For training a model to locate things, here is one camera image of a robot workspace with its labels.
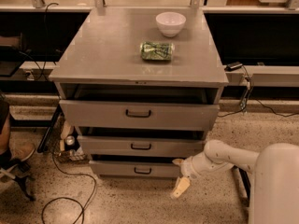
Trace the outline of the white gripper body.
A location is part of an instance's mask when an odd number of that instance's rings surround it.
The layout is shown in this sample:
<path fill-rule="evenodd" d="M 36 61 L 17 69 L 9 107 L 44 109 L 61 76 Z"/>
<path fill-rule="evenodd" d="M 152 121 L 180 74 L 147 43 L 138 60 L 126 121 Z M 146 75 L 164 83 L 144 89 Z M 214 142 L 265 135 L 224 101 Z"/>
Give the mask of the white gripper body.
<path fill-rule="evenodd" d="M 201 175 L 225 172 L 232 167 L 233 165 L 229 162 L 214 162 L 204 152 L 201 152 L 185 159 L 180 165 L 180 170 L 183 176 L 188 177 L 190 180 L 195 180 Z"/>

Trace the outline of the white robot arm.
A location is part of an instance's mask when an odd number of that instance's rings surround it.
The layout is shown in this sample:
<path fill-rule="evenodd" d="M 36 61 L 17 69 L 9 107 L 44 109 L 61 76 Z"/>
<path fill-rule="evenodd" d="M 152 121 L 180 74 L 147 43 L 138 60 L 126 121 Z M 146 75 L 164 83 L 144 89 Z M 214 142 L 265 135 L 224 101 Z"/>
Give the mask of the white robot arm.
<path fill-rule="evenodd" d="M 276 143 L 254 152 L 210 140 L 199 154 L 173 163 L 182 173 L 174 199 L 201 175 L 236 166 L 252 174 L 249 224 L 299 224 L 299 146 Z"/>

